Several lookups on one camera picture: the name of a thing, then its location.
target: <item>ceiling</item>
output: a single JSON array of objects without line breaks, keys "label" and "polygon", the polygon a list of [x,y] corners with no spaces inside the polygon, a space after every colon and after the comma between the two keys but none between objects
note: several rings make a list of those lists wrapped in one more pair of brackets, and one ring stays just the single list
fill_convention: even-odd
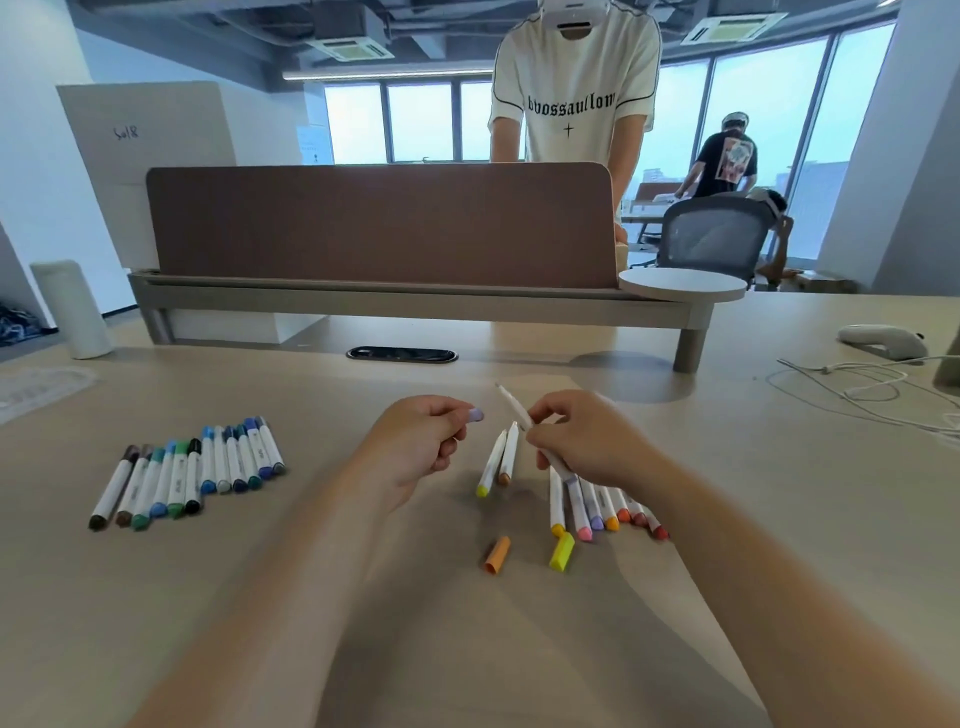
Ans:
[{"label": "ceiling", "polygon": [[[361,2],[375,15],[374,24],[382,24],[386,47],[396,56],[393,63],[491,61],[504,34],[537,9],[537,0],[70,2],[78,28],[265,90],[282,87],[283,70],[343,67],[307,41],[336,37],[341,30],[353,35],[346,25],[338,27],[338,18],[356,11]],[[727,47],[681,45],[686,32],[708,14],[787,12],[756,41],[764,43],[869,22],[896,11],[896,4],[879,9],[876,0],[634,0],[634,4],[660,22],[665,59]],[[744,46],[735,44],[737,49]]]}]

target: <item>black t-shirt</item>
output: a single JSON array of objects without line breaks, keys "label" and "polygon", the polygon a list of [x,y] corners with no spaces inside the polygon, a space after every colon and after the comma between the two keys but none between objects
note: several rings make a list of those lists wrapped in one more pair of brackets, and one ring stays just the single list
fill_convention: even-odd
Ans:
[{"label": "black t-shirt", "polygon": [[720,132],[704,142],[697,161],[704,164],[694,197],[734,192],[744,177],[756,174],[756,144],[745,134]]}]

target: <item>mesh chair back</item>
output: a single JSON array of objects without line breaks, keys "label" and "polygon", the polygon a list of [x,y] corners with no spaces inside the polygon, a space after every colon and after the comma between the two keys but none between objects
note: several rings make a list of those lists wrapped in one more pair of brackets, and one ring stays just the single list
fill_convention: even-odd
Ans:
[{"label": "mesh chair back", "polygon": [[724,273],[749,283],[773,223],[767,206],[742,197],[678,202],[663,216],[657,265]]}]

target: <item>brown desk divider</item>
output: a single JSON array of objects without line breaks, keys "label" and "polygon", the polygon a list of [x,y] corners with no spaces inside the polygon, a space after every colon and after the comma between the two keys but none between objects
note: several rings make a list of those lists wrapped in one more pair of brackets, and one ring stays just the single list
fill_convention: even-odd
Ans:
[{"label": "brown desk divider", "polygon": [[600,164],[172,167],[147,189],[164,274],[616,287]]}]

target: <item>ceiling light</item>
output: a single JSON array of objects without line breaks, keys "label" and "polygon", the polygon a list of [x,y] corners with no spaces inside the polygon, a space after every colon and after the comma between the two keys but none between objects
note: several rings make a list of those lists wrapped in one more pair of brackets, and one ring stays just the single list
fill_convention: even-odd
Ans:
[{"label": "ceiling light", "polygon": [[421,66],[419,68],[380,67],[361,70],[351,68],[317,68],[313,71],[284,71],[284,81],[372,81],[379,79],[421,79],[448,76],[490,76],[492,66]]}]

